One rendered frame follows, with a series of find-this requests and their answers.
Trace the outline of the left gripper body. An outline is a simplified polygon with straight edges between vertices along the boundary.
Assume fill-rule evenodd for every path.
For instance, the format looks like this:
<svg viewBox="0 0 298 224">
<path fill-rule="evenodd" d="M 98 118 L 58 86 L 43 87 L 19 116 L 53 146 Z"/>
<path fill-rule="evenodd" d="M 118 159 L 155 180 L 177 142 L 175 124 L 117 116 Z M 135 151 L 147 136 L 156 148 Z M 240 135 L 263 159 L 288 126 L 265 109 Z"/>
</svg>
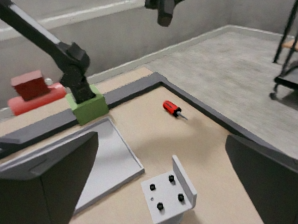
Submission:
<svg viewBox="0 0 298 224">
<path fill-rule="evenodd" d="M 159 0 L 156 17 L 156 23 L 159 26 L 168 27 L 173 14 L 174 1 L 175 0 Z"/>
</svg>

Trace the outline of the black socket head screw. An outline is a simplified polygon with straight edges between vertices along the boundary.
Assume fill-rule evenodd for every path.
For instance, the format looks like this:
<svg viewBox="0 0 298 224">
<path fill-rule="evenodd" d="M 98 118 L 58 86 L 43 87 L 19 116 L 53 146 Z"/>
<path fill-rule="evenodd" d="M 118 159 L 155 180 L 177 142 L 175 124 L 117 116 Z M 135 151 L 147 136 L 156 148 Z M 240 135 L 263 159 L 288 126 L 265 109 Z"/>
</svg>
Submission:
<svg viewBox="0 0 298 224">
<path fill-rule="evenodd" d="M 179 201 L 182 201 L 184 199 L 184 195 L 182 193 L 178 193 L 177 198 Z"/>
<path fill-rule="evenodd" d="M 163 203 L 162 202 L 158 202 L 157 203 L 157 209 L 158 210 L 162 210 L 163 209 Z"/>
<path fill-rule="evenodd" d="M 151 184 L 149 185 L 149 188 L 150 188 L 150 190 L 154 190 L 154 189 L 155 189 L 155 185 L 154 185 L 153 183 L 151 183 Z"/>
<path fill-rule="evenodd" d="M 174 175 L 170 174 L 170 175 L 168 176 L 168 179 L 169 179 L 170 182 L 172 182 L 172 181 L 174 180 Z"/>
</svg>

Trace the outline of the grey cylinder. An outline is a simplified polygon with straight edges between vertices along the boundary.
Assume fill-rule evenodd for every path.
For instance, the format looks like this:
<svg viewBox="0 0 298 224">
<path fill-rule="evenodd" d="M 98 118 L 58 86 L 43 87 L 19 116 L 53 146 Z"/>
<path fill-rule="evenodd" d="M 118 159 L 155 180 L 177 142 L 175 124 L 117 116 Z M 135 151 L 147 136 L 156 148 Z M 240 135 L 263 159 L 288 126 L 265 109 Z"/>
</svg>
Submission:
<svg viewBox="0 0 298 224">
<path fill-rule="evenodd" d="M 151 198 L 150 201 L 153 201 L 154 199 Z M 184 212 L 179 214 L 179 215 L 176 215 L 168 220 L 165 220 L 159 224 L 179 224 L 181 222 L 181 220 L 183 219 L 183 216 L 184 216 Z"/>
</svg>

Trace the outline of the red screwdriver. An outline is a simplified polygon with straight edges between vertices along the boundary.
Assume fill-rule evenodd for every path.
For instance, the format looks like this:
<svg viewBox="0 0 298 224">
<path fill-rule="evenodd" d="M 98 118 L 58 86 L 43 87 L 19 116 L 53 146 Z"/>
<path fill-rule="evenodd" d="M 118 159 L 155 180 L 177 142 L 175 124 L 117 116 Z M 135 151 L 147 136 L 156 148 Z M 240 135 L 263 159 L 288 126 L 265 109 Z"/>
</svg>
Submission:
<svg viewBox="0 0 298 224">
<path fill-rule="evenodd" d="M 176 106 L 175 104 L 173 104 L 172 102 L 170 102 L 169 100 L 165 100 L 162 103 L 162 107 L 167 110 L 168 112 L 170 112 L 174 117 L 180 115 L 183 118 L 187 119 L 187 117 L 185 117 L 184 115 L 182 115 L 181 112 L 181 108 L 178 106 Z"/>
</svg>

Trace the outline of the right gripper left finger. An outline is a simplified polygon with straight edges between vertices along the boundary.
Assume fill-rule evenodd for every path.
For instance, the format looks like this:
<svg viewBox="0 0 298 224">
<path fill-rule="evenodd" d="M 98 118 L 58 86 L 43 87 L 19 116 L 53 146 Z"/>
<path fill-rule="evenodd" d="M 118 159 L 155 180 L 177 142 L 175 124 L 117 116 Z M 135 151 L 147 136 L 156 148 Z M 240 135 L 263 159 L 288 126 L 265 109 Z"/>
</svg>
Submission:
<svg viewBox="0 0 298 224">
<path fill-rule="evenodd" d="M 0 224 L 69 224 L 98 147 L 91 131 L 0 171 Z"/>
</svg>

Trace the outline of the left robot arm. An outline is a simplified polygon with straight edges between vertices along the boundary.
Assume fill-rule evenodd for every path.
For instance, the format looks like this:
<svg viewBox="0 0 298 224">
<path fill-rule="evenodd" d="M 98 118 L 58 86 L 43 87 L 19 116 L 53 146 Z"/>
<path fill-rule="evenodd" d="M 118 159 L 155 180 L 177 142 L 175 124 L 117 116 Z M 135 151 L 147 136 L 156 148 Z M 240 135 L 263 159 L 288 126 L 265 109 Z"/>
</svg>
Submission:
<svg viewBox="0 0 298 224">
<path fill-rule="evenodd" d="M 51 57 L 62 72 L 58 83 L 68 87 L 75 104 L 95 96 L 84 76 L 89 65 L 88 56 L 74 41 L 70 45 L 60 41 L 11 0 L 0 0 L 0 20 Z"/>
</svg>

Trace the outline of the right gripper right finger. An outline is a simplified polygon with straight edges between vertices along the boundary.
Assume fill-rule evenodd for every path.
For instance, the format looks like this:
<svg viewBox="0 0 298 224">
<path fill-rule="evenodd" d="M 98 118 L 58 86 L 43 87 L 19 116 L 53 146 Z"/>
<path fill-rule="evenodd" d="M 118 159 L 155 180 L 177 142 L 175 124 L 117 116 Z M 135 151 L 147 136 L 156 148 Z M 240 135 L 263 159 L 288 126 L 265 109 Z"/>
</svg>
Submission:
<svg viewBox="0 0 298 224">
<path fill-rule="evenodd" d="M 298 224 L 298 159 L 237 135 L 225 150 L 263 224 Z"/>
</svg>

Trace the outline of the white metal bracket with holes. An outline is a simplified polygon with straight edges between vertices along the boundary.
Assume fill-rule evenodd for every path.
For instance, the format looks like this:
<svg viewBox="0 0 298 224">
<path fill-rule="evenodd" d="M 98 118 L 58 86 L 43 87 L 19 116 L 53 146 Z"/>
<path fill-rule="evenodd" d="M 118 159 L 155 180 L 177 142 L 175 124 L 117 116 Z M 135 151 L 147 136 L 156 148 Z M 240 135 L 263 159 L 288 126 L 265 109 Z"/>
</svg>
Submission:
<svg viewBox="0 0 298 224">
<path fill-rule="evenodd" d="M 196 206 L 197 191 L 183 169 L 176 155 L 172 155 L 172 169 L 150 179 L 140 182 L 153 223 L 159 224 Z M 174 175 L 169 181 L 168 176 Z M 150 190 L 149 185 L 155 185 Z M 179 201 L 178 193 L 183 193 L 184 199 Z M 153 198 L 153 201 L 150 199 Z M 163 203 L 163 209 L 157 209 L 157 203 Z"/>
</svg>

